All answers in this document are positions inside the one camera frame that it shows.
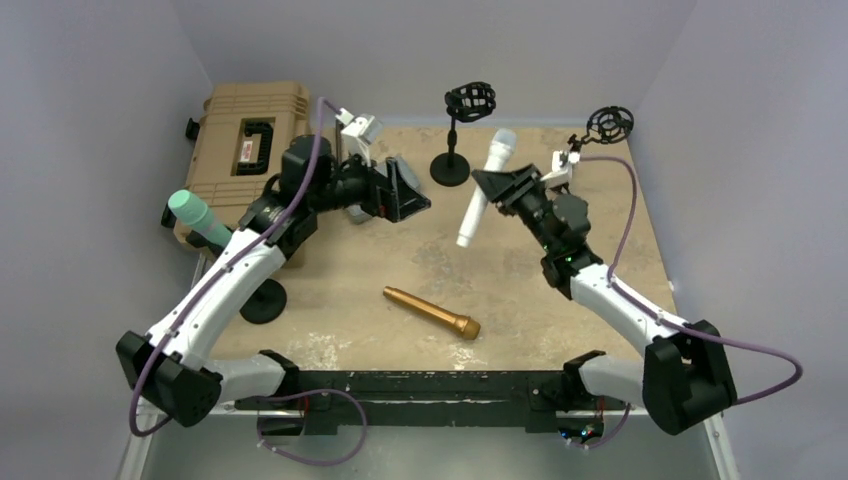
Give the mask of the gold microphone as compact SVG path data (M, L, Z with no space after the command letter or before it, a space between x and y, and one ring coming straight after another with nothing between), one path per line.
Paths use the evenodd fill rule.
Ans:
M404 290L386 286L383 296L394 304L447 328L464 340L476 340L481 325L473 318L452 312Z

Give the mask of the black tripod mic stand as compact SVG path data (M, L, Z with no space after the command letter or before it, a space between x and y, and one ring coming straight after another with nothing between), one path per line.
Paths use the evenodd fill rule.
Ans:
M579 153L584 146L596 143L612 145L627 140L634 130L633 113L620 106L607 106L596 110L587 120L585 133L573 134L569 140L569 152Z

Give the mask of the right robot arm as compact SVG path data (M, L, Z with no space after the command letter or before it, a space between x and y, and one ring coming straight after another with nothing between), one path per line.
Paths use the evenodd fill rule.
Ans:
M541 245L547 283L604 320L641 356L622 361L592 354L571 364L561 381L564 399L584 407L598 396L647 411L665 433L677 435L728 409L737 390L717 328L660 309L616 279L589 247L587 202L570 193L551 197L539 170L475 170L486 200L515 216Z

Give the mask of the white microphone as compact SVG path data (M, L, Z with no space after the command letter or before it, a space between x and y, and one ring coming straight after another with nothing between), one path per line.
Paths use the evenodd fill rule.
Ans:
M487 205L492 202L490 196L493 187L491 176L503 170L516 149L517 134L510 129L499 129L494 134L488 148L487 159L482 170L475 170L472 177L477 184L463 216L456 244L468 248L479 228Z

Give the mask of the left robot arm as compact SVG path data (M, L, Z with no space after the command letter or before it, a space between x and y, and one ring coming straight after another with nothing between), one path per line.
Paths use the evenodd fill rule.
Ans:
M275 409L292 405L298 382L287 374L295 367L281 355L266 350L214 361L209 354L249 298L316 231L318 215L352 205L398 223L431 201L406 182L394 159L379 170L362 154L337 160L319 135L292 140L280 172L248 206L213 267L147 333L128 331L117 342L133 393L130 412L146 400L191 427L224 402L262 398Z

